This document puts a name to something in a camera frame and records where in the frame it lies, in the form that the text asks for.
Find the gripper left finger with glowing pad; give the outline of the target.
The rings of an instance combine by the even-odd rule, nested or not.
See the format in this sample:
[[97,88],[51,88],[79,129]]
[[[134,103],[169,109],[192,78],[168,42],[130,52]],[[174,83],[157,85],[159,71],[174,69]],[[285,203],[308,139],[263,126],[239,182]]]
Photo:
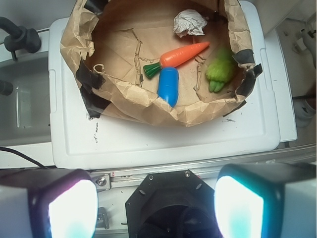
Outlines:
[[85,170],[0,172],[2,238],[91,238],[97,215],[97,188]]

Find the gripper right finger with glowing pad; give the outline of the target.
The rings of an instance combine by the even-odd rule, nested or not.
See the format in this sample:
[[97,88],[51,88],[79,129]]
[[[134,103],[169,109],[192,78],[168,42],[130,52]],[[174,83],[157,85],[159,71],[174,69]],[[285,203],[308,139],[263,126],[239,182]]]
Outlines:
[[225,238],[315,238],[317,167],[225,165],[215,184],[214,210]]

